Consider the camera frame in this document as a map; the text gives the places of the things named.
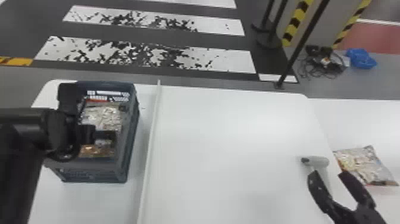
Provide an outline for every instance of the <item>black pole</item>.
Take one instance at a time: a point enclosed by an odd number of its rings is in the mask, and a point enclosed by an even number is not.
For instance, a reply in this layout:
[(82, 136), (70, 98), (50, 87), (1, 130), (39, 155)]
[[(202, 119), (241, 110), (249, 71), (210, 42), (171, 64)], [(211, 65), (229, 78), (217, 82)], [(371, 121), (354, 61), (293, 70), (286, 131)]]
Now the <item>black pole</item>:
[(288, 0), (282, 0), (280, 3), (278, 12), (275, 16), (271, 30), (268, 33), (260, 33), (257, 36), (257, 43), (266, 49), (277, 49), (282, 46), (282, 40), (276, 35), (276, 29), (278, 28), (280, 19), (282, 18), (283, 12), (285, 11)]
[(276, 14), (274, 24), (272, 25), (270, 35), (268, 36), (269, 42), (271, 42), (273, 40), (274, 36), (276, 35), (276, 29), (278, 28), (280, 19), (282, 18), (283, 12), (284, 12), (287, 4), (288, 4), (288, 0), (282, 0), (282, 2), (280, 3), (279, 10)]
[(301, 38), (299, 44), (297, 45), (295, 52), (292, 54), (292, 57), (290, 58), (287, 68), (285, 72), (281, 75), (280, 79), (278, 82), (274, 83), (274, 86), (276, 89), (281, 89), (283, 82), (285, 81), (286, 77), (288, 76), (289, 72), (291, 71), (295, 61), (299, 57), (299, 54), (301, 53), (305, 43), (307, 42), (308, 38), (310, 37), (310, 34), (313, 32), (315, 25), (317, 25), (318, 21), (321, 18), (322, 13), (324, 13), (324, 10), (328, 6), (330, 0), (322, 0), (320, 6), (318, 7), (317, 11), (315, 12), (314, 16), (312, 17), (310, 21), (310, 25), (308, 25), (307, 29), (304, 32), (303, 37)]
[(267, 9), (265, 10), (265, 13), (262, 17), (261, 22), (255, 21), (251, 24), (251, 27), (257, 31), (257, 32), (269, 32), (270, 31), (270, 27), (267, 27), (267, 22), (268, 19), (270, 18), (270, 14), (272, 11), (272, 7), (274, 6), (275, 0), (270, 0), (270, 2), (268, 3)]

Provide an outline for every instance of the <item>yellow and black striped pole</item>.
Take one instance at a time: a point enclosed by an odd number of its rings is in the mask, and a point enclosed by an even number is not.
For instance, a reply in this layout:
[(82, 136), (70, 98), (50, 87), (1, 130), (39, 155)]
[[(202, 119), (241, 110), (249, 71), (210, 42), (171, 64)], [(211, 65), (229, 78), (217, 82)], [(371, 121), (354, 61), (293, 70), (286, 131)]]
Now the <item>yellow and black striped pole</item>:
[(349, 21), (346, 23), (345, 28), (341, 31), (341, 33), (337, 36), (335, 42), (332, 45), (333, 49), (338, 48), (339, 44), (343, 41), (343, 39), (347, 36), (349, 33), (351, 27), (357, 22), (361, 14), (364, 12), (364, 10), (370, 5), (372, 0), (362, 0), (360, 5), (358, 6), (356, 12), (354, 15), (349, 19)]
[(33, 59), (0, 57), (0, 66), (30, 66)]
[(282, 44), (283, 46), (290, 46), (292, 43), (292, 39), (295, 37), (297, 30), (301, 22), (303, 22), (307, 10), (310, 8), (310, 5), (314, 2), (314, 0), (301, 0), (297, 5), (295, 13), (293, 14), (292, 19), (290, 20), (289, 25), (286, 28), (285, 34), (283, 35)]

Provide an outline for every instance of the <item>black and white floor marking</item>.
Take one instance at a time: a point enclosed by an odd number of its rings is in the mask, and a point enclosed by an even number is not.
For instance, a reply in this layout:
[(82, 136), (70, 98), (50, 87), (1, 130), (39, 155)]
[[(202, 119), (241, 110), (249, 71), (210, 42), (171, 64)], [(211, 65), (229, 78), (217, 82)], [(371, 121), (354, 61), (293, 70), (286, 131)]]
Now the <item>black and white floor marking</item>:
[(236, 8), (235, 0), (144, 0), (152, 2), (177, 3), (186, 5), (203, 5), (220, 8)]
[(244, 36), (240, 20), (74, 5), (63, 21)]
[(249, 51), (51, 36), (35, 60), (255, 74)]

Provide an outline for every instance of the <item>white line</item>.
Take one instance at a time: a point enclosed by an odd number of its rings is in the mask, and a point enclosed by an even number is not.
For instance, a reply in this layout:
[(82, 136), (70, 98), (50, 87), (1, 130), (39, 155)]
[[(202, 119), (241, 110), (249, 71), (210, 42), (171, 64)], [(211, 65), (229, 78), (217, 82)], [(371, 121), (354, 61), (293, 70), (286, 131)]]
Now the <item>white line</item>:
[[(260, 81), (276, 82), (281, 77), (280, 74), (258, 74)], [(287, 76), (285, 79), (287, 83), (298, 83), (295, 76)]]
[(204, 5), (219, 8), (236, 8), (235, 0), (144, 0), (153, 2), (177, 3), (186, 5)]
[(82, 5), (72, 6), (63, 21), (233, 36), (245, 35), (242, 22), (237, 19), (119, 10)]
[(368, 20), (366, 18), (359, 18), (357, 20), (359, 23), (373, 23), (373, 24), (380, 24), (380, 25), (387, 25), (387, 26), (400, 26), (399, 22), (393, 21), (384, 21), (384, 20)]

